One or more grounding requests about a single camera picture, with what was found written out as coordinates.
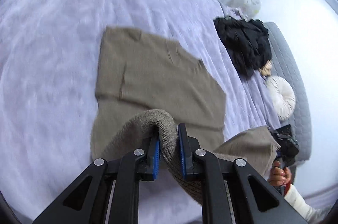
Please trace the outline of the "white sleeve forearm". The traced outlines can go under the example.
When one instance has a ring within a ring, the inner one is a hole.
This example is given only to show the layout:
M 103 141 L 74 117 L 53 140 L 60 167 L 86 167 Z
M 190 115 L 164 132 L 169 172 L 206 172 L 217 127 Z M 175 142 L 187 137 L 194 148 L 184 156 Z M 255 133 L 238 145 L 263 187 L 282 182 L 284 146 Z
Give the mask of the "white sleeve forearm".
M 311 207 L 305 202 L 293 184 L 287 184 L 284 198 L 307 223 L 321 223 L 332 208 L 332 206 L 325 207 L 324 209 Z

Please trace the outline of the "right hand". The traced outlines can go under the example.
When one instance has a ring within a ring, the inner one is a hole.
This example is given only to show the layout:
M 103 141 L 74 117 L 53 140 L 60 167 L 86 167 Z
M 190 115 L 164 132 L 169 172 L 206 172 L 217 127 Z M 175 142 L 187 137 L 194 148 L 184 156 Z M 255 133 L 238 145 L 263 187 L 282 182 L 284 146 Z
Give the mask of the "right hand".
M 290 188 L 290 182 L 292 179 L 292 173 L 288 167 L 281 168 L 281 163 L 278 160 L 273 162 L 270 170 L 268 182 L 273 187 L 284 188 L 284 193 Z

